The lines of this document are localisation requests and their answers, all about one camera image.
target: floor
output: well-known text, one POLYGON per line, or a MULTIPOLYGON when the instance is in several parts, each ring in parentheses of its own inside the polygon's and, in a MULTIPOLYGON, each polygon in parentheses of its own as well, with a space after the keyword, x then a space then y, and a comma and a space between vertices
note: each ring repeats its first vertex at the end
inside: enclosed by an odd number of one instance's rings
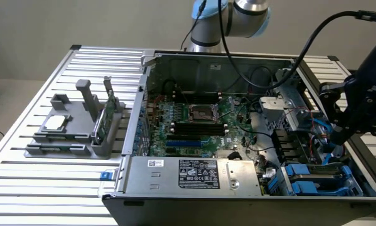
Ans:
POLYGON ((0 131, 7 133, 44 81, 0 79, 0 131))

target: slotted metal surface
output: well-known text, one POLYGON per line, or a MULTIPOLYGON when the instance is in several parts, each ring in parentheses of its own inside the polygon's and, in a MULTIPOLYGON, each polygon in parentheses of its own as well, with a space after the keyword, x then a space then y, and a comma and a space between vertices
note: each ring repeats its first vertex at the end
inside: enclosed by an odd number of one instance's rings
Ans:
MULTIPOLYGON (((0 225, 118 225, 98 198, 99 175, 119 166, 130 109, 142 76, 142 52, 82 47, 67 54, 0 142, 0 225), (66 93, 71 100, 82 100, 75 83, 79 79, 90 79, 94 94, 106 100, 104 76, 112 77, 115 95, 128 108, 111 158, 26 158, 24 147, 51 110, 50 98, 55 93, 66 93)), ((339 82, 347 76, 346 70, 327 57, 307 57, 306 62, 322 82, 339 82)), ((344 97, 339 105, 346 107, 344 97)), ((363 139, 376 155, 376 137, 366 135, 363 139)), ((104 183, 104 188, 112 186, 114 182, 104 183)), ((366 224, 376 226, 376 220, 364 219, 348 225, 366 224)))

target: white wall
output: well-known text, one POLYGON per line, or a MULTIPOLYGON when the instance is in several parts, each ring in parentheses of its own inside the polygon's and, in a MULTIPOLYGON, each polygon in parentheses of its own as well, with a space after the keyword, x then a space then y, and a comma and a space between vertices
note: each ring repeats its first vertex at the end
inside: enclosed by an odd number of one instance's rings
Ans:
MULTIPOLYGON (((0 0, 0 78, 46 80, 72 44, 178 49, 194 0, 0 0)), ((343 10, 375 10, 376 0, 271 0, 262 37, 228 38, 240 52, 298 54, 315 27, 343 10)), ((376 44, 376 24, 343 18, 322 32, 312 55, 356 68, 376 44)))

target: gray 3d printed holder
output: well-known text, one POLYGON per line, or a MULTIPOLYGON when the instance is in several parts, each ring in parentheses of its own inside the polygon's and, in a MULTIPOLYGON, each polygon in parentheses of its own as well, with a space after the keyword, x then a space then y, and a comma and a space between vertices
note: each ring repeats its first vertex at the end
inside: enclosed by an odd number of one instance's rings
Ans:
MULTIPOLYGON (((106 102, 100 103, 98 96, 92 95, 90 85, 90 80, 79 80, 76 83, 76 89, 82 92, 84 101, 71 102, 66 94, 55 94, 51 99, 54 108, 34 135, 32 143, 26 147, 26 157, 110 158, 126 104, 116 98, 116 111, 112 119, 107 119, 111 122, 110 131, 106 139, 96 144, 92 134, 106 102)), ((104 85, 108 95, 112 94, 108 77, 104 78, 104 85)))

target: power supply label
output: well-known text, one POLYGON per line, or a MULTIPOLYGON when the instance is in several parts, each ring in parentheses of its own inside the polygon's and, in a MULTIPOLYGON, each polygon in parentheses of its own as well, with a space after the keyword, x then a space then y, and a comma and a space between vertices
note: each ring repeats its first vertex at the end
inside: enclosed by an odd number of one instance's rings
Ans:
POLYGON ((180 188, 220 189, 216 160, 180 160, 180 188))

